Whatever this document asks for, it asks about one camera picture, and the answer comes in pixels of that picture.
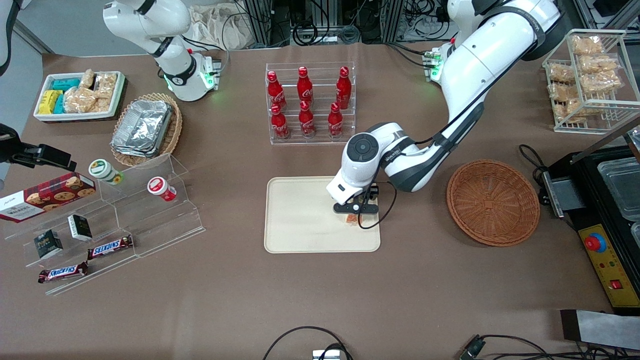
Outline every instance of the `snickers bar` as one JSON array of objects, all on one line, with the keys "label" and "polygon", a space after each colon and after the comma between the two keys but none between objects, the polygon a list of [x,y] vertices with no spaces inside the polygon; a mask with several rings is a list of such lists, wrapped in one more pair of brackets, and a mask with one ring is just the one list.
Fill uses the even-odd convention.
[{"label": "snickers bar", "polygon": [[87,250],[88,255],[86,257],[87,260],[91,260],[97,258],[98,256],[103,256],[109,254],[110,252],[114,252],[116,250],[124,249],[126,247],[133,246],[133,239],[131,235],[127,235],[123,238],[117,239],[116,241],[112,241],[110,243],[106,243],[102,246],[98,246],[95,249]]},{"label": "snickers bar", "polygon": [[77,276],[85,276],[89,274],[89,267],[86,264],[86,261],[74,265],[68,266],[66,268],[60,268],[55,270],[42,270],[40,275],[38,275],[38,282],[43,284],[45,282],[59,280],[59,279],[69,279],[71,277]]}]

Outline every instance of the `small black box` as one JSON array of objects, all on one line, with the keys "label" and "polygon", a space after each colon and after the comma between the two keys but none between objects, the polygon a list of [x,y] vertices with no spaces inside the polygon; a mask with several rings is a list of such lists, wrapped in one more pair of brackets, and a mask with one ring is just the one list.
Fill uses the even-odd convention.
[{"label": "small black box", "polygon": [[91,229],[89,229],[89,221],[80,215],[70,215],[69,227],[71,228],[71,237],[74,239],[89,241],[93,238]]},{"label": "small black box", "polygon": [[58,233],[49,230],[33,239],[38,249],[40,259],[47,259],[62,251],[62,242],[58,238]]}]

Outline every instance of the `small jar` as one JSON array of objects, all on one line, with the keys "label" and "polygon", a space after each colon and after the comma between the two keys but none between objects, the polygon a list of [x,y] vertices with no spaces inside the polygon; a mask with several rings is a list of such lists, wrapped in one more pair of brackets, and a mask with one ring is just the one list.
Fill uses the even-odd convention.
[{"label": "small jar", "polygon": [[105,159],[94,160],[89,165],[89,174],[111,185],[117,185],[122,181],[122,173],[114,169]]},{"label": "small jar", "polygon": [[170,186],[163,177],[159,176],[149,180],[147,190],[153,195],[160,196],[164,201],[171,201],[176,196],[175,188]]}]

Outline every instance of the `white cloth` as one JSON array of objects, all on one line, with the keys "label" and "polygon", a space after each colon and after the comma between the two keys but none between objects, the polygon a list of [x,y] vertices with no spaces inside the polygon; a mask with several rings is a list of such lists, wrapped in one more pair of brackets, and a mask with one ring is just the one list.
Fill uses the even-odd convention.
[{"label": "white cloth", "polygon": [[[192,5],[189,8],[191,14],[191,28],[193,30],[193,40],[218,45],[223,49],[238,50],[252,45],[255,40],[248,27],[249,16],[247,14],[233,16],[229,21],[229,16],[244,12],[246,8],[243,1],[235,3],[220,3],[215,5]],[[224,30],[224,42],[222,41],[222,27]]]}]

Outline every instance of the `red button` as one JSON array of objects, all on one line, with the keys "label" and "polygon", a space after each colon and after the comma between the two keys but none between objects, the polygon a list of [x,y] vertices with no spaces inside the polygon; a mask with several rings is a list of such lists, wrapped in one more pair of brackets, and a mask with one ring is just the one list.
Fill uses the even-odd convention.
[{"label": "red button", "polygon": [[620,280],[612,280],[611,288],[614,290],[622,289],[622,283],[620,282]]},{"label": "red button", "polygon": [[584,246],[591,251],[598,251],[600,250],[600,240],[595,236],[587,236],[587,238],[584,239]]}]

